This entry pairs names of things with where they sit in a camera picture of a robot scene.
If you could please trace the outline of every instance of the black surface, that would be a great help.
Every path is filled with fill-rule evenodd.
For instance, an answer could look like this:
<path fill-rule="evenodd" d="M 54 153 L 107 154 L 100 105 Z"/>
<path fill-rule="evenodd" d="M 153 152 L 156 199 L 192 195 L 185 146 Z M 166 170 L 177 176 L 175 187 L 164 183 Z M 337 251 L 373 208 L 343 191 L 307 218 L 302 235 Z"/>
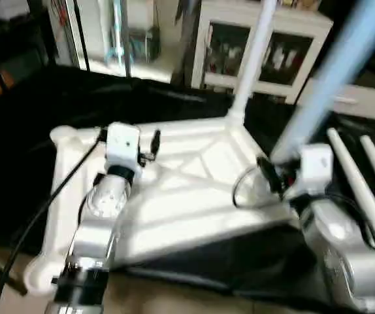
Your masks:
<path fill-rule="evenodd" d="M 0 97 L 0 245 L 15 242 L 31 213 L 50 193 L 56 153 L 49 140 L 52 128 L 224 116 L 231 103 L 231 96 L 213 92 L 65 67 L 44 69 L 17 85 Z M 261 96 L 249 102 L 245 125 L 266 153 L 272 150 L 294 109 Z M 375 194 L 375 176 L 358 140 L 360 135 L 369 134 L 375 142 L 375 121 L 334 114 L 314 140 L 327 140 L 327 126 L 340 132 Z M 335 166 L 329 189 L 351 196 L 340 166 Z M 45 220 L 43 217 L 28 237 L 25 252 L 39 252 Z M 320 303 L 317 292 L 308 288 L 313 263 L 301 233 L 277 226 L 120 271 L 328 313 L 331 308 Z"/>

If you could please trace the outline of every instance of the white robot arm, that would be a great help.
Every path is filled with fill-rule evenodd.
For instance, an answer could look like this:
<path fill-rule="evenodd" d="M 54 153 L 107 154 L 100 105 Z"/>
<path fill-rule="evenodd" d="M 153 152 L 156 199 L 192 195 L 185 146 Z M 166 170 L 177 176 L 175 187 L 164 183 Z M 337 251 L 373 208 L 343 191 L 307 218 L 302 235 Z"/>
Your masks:
<path fill-rule="evenodd" d="M 53 280 L 57 285 L 54 301 L 48 304 L 46 313 L 103 312 L 103 293 L 119 240 L 120 218 L 133 181 L 140 176 L 146 162 L 155 160 L 159 150 L 158 130 L 149 153 L 140 153 L 139 137 L 140 130 L 135 126 L 109 125 L 106 175 L 83 201 L 65 267 Z"/>

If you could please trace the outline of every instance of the tiled floor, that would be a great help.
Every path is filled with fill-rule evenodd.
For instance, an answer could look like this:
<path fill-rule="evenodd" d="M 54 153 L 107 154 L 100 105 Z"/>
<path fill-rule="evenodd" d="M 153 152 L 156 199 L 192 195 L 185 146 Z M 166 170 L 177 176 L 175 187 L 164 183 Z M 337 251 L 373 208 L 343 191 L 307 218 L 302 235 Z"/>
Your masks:
<path fill-rule="evenodd" d="M 6 256 L 0 252 L 0 261 Z M 21 268 L 29 259 L 21 256 L 15 273 L 20 273 Z M 12 289 L 5 287 L 0 314 L 44 313 L 50 296 L 35 297 L 27 295 L 21 297 Z M 189 288 L 181 285 L 160 283 L 145 279 L 127 277 L 114 274 L 109 280 L 104 297 L 104 314 L 292 314 L 294 311 L 276 305 L 252 303 L 251 301 L 220 296 L 213 292 Z"/>

